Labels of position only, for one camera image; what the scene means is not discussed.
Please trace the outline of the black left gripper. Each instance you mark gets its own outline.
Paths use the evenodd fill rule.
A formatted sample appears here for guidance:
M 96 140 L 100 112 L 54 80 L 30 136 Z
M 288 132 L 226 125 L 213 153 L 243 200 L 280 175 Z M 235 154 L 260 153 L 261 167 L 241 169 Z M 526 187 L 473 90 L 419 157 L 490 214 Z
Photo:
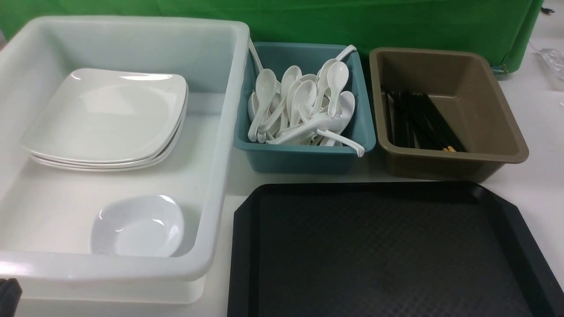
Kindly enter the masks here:
M 15 278 L 0 280 L 0 316 L 14 317 L 20 298 L 22 287 Z

